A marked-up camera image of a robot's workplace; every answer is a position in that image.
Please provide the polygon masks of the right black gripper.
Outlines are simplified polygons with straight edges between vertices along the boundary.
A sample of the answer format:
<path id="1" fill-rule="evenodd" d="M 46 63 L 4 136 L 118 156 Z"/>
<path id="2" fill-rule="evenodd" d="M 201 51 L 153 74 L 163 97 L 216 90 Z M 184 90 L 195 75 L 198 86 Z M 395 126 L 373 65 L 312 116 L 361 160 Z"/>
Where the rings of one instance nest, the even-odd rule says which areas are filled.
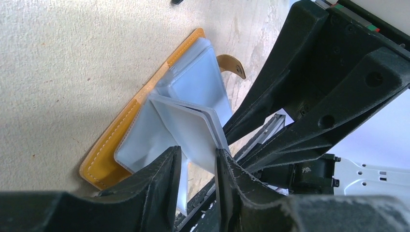
<path id="1" fill-rule="evenodd" d="M 323 9 L 294 3 L 256 80 L 223 127 L 229 145 L 283 108 L 296 121 L 239 165 L 265 167 L 316 160 L 404 92 L 410 84 L 409 41 L 379 23 L 363 26 L 344 0 Z"/>

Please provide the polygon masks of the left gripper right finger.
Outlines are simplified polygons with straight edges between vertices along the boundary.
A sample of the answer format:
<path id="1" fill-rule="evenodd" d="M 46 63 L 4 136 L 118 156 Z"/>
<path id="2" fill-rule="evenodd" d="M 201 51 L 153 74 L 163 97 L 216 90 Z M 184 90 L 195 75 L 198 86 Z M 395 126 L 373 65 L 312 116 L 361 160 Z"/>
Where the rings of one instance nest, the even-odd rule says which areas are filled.
<path id="1" fill-rule="evenodd" d="M 407 232 L 410 211 L 390 196 L 284 196 L 225 149 L 215 157 L 221 232 Z"/>

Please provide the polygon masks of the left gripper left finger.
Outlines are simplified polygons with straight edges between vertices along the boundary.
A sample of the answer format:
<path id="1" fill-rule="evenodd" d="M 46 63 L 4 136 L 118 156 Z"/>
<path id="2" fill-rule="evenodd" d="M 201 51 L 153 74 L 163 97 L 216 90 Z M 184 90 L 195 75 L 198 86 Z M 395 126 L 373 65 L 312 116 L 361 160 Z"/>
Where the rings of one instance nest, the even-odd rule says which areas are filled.
<path id="1" fill-rule="evenodd" d="M 166 149 L 148 166 L 94 197 L 65 191 L 3 191 L 3 232 L 172 232 L 181 148 Z"/>

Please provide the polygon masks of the mustard yellow card holder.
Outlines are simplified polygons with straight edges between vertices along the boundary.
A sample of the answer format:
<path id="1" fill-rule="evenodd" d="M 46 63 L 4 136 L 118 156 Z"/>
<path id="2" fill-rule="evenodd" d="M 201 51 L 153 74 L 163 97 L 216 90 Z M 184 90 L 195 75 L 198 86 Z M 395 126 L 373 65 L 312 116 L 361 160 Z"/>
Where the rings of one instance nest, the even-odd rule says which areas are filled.
<path id="1" fill-rule="evenodd" d="M 148 166 L 167 148 L 179 146 L 148 99 L 152 94 L 210 107 L 223 128 L 233 113 L 222 72 L 246 78 L 239 60 L 216 55 L 203 29 L 194 30 L 108 126 L 81 164 L 80 175 L 104 190 Z M 182 152 L 176 206 L 183 214 L 190 163 Z"/>

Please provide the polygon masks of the yellow black screwdriver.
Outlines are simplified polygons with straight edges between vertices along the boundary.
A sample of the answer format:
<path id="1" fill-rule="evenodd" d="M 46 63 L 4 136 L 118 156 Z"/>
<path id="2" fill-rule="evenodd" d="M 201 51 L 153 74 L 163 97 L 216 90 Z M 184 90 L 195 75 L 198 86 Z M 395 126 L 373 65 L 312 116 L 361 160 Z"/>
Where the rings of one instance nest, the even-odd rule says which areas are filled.
<path id="1" fill-rule="evenodd" d="M 171 0 L 171 3 L 173 5 L 179 5 L 180 3 L 182 3 L 184 0 Z"/>

